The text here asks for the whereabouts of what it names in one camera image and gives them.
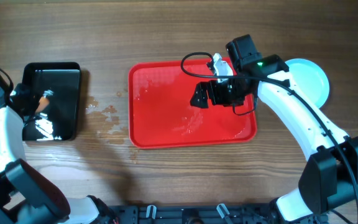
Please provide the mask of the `orange green sponge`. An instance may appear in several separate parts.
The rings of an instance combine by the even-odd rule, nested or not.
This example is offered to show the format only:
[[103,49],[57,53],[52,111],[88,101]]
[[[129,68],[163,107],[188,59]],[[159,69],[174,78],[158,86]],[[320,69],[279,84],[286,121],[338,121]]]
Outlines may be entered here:
[[50,104],[50,101],[48,98],[46,97],[41,97],[40,100],[39,100],[39,105],[36,109],[36,113],[40,113],[42,112],[48,105]]

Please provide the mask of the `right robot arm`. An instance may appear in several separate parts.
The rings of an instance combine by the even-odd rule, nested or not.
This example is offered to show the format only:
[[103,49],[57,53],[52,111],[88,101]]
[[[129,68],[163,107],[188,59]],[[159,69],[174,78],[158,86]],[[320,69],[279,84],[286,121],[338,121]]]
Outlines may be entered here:
[[270,107],[301,147],[306,166],[295,190],[269,206],[269,223],[294,223],[319,217],[355,202],[358,222],[358,136],[332,123],[299,88],[289,66],[278,56],[231,57],[216,54],[206,64],[191,105],[235,108],[247,95]]

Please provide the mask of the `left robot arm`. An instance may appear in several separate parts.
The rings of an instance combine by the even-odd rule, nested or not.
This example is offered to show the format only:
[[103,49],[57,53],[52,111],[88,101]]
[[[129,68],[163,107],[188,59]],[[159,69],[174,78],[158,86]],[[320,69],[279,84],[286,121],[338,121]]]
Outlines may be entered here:
[[21,117],[0,86],[0,223],[119,223],[117,213],[89,195],[68,199],[23,158]]

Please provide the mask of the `light blue plate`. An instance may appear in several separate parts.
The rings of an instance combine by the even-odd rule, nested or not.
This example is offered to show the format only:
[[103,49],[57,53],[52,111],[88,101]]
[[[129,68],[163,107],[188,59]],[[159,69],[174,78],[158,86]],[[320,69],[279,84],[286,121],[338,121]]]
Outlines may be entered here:
[[290,59],[285,63],[302,92],[316,107],[321,108],[328,100],[330,92],[329,80],[323,69],[303,58]]

